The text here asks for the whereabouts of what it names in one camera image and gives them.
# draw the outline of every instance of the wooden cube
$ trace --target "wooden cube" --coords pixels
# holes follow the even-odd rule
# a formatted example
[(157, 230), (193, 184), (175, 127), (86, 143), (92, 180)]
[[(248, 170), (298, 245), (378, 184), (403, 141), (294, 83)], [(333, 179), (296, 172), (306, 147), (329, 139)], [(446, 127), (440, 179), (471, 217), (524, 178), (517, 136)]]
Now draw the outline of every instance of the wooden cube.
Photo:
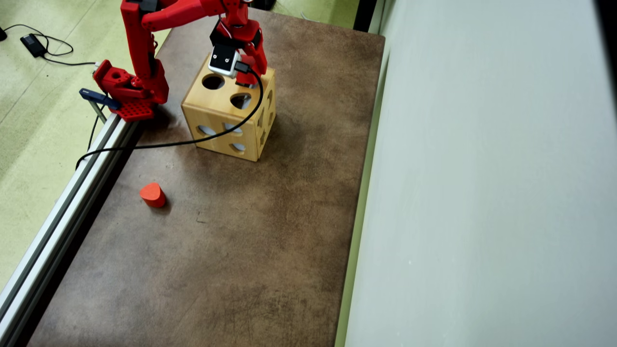
[[(259, 86), (239, 86), (236, 80), (210, 71), (209, 59), (210, 55), (202, 64), (181, 105), (195, 140), (220, 133), (238, 124), (249, 115), (259, 100)], [(268, 69), (266, 74), (262, 75), (262, 83), (262, 104), (251, 119), (227, 135), (197, 143), (197, 147), (257, 161), (262, 155), (276, 117), (273, 69)]]

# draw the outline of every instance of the red wooden block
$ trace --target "red wooden block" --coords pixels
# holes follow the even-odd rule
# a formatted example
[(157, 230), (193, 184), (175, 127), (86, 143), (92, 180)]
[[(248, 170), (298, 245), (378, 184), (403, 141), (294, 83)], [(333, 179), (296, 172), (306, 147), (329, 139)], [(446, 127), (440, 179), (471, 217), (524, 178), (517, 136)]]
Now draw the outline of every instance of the red wooden block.
[(139, 195), (150, 207), (163, 207), (165, 204), (165, 193), (163, 193), (159, 184), (156, 182), (152, 182), (142, 188)]

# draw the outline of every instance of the floor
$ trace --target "floor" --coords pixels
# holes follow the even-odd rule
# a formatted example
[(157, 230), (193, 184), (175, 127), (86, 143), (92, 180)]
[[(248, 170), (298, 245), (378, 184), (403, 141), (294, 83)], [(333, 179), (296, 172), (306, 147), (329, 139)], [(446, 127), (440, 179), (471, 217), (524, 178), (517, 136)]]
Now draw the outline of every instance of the floor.
[[(132, 72), (119, 0), (3, 0), (0, 27), (16, 23), (68, 41), (75, 52), (61, 59), (109, 59)], [(274, 12), (352, 27), (358, 0), (278, 0)], [(32, 58), (7, 31), (0, 42), (0, 288), (21, 260), (87, 149), (95, 119), (81, 88), (97, 90), (92, 65), (69, 67)], [(155, 34), (159, 43), (167, 31)], [(66, 47), (50, 44), (50, 52)]]

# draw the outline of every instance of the blue clamp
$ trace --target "blue clamp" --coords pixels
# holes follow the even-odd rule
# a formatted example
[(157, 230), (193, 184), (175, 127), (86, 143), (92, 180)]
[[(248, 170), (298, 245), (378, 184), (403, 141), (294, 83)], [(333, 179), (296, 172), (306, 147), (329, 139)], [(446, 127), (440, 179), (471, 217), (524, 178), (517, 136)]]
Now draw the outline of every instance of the blue clamp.
[(85, 100), (96, 102), (97, 104), (103, 104), (112, 110), (117, 110), (122, 106), (118, 101), (86, 88), (82, 88), (79, 91), (79, 94)]

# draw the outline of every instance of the shaped hole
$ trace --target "shaped hole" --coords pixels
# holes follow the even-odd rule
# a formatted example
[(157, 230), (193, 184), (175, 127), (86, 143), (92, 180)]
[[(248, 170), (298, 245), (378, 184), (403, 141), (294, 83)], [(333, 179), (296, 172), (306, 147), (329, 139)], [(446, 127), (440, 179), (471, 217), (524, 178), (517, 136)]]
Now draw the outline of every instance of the shaped hole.
[[(225, 130), (229, 130), (233, 127), (235, 127), (235, 125), (233, 124), (229, 124), (229, 123), (223, 123), (223, 126), (225, 127)], [(238, 128), (238, 129), (234, 129), (231, 132), (232, 135), (242, 135), (242, 129)]]
[(257, 126), (260, 128), (263, 126), (263, 109), (262, 109), (262, 114), (259, 116), (259, 119), (257, 120)]
[(231, 104), (240, 110), (249, 107), (251, 103), (251, 95), (249, 93), (234, 94), (230, 98)]
[(210, 127), (206, 127), (205, 125), (197, 126), (197, 129), (202, 133), (202, 135), (216, 135), (217, 133)]
[(272, 106), (272, 90), (268, 93), (268, 108)]
[(244, 154), (244, 150), (246, 149), (246, 147), (241, 143), (231, 143), (230, 147), (238, 154)]
[(204, 79), (201, 80), (201, 84), (203, 84), (207, 89), (217, 90), (225, 85), (225, 79), (215, 73), (211, 73), (210, 75), (206, 75)]

